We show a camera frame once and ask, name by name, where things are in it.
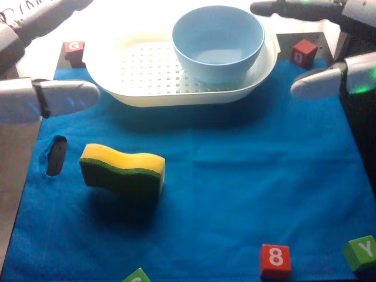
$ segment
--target white background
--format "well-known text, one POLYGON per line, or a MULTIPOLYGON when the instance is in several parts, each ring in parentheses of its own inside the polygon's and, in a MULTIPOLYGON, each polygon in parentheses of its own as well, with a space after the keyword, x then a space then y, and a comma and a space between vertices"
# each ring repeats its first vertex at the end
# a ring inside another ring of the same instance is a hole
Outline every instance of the white background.
MULTIPOLYGON (((19 0, 0 0, 0 11, 11 7, 19 11, 19 0)), ((75 12, 50 34, 34 40, 17 64, 21 77, 52 79, 62 42, 87 41, 92 37, 119 32, 148 30, 169 31, 175 21, 191 9, 207 5, 228 5, 249 11, 247 0, 94 0, 86 9, 75 12)), ((339 26, 329 22, 302 22, 278 15, 259 17, 275 33, 324 32, 332 54, 340 33, 339 26)))

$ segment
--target green block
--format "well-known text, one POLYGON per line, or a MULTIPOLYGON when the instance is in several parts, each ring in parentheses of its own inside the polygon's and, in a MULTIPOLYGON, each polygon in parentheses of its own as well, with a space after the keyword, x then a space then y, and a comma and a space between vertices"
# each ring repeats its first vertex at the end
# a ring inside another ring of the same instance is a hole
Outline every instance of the green block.
POLYGON ((130 276, 125 278, 123 282, 150 282, 149 278, 143 272, 142 268, 137 269, 130 276))
POLYGON ((349 241, 342 253, 353 272, 376 267, 376 241, 372 235, 349 241))

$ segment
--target bowl rim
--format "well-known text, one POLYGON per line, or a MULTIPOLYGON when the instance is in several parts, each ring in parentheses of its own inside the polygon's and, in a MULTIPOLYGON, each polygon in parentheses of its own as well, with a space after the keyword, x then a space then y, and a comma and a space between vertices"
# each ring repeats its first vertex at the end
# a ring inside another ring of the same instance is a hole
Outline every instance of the bowl rim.
POLYGON ((172 45, 174 47, 174 49, 180 54, 182 55, 182 57, 194 62, 194 63, 198 63, 200 65, 204 65, 204 66, 230 66, 230 65, 234 65, 234 64, 237 64, 237 63, 240 63, 240 62, 244 62, 246 60, 248 60, 250 57, 252 57, 253 55, 255 55, 260 49, 261 47, 264 45, 264 41, 265 41, 265 29, 264 29, 264 26, 262 25, 262 23, 259 21, 259 19, 257 19, 253 14, 251 14, 250 12, 247 12, 243 9, 240 9, 240 8, 236 8, 236 7, 233 7, 233 6, 225 6, 225 5, 209 5, 209 6, 203 6, 203 7, 199 7, 199 8, 196 8, 196 9, 193 9, 187 13, 185 13, 184 15, 182 15, 174 24, 174 27, 172 29, 172 32, 171 32, 171 42, 172 42, 172 45), (231 63, 203 63, 203 62, 200 62, 200 61, 197 61, 197 60, 194 60, 188 56, 186 56, 185 54, 183 54, 179 49, 178 47, 175 45, 175 42, 174 42, 174 30, 175 30, 175 27, 177 25, 177 23, 182 19, 184 18, 186 15, 194 12, 194 11, 197 11, 199 9, 206 9, 206 8, 214 8, 214 7, 221 7, 221 8, 230 8, 230 9, 235 9, 235 10, 238 10, 238 11, 241 11, 241 12, 244 12, 246 13, 247 15, 251 16, 252 18, 254 18, 256 20, 256 22, 259 24, 259 26, 261 27, 261 30, 263 31, 263 38, 262 40, 260 41, 260 44, 259 46, 257 47, 257 49, 251 53, 250 55, 246 56, 245 58, 241 59, 241 60, 238 60, 238 61, 235 61, 235 62, 231 62, 231 63))

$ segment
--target yellow and green sponge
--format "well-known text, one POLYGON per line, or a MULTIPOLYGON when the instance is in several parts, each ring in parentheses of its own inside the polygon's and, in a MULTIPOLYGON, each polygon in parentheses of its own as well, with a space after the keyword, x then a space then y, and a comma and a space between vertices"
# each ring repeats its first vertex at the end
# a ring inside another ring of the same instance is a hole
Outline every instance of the yellow and green sponge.
POLYGON ((165 159, 150 153, 127 154, 100 144, 87 144, 79 160, 87 186, 129 197, 159 197, 165 159))

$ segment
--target gray floor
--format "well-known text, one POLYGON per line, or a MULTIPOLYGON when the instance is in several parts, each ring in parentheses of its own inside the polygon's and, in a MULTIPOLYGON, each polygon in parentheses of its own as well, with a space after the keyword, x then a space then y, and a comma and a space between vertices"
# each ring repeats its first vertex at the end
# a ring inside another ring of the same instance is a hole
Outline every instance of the gray floor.
POLYGON ((0 124, 0 274, 39 127, 0 124))

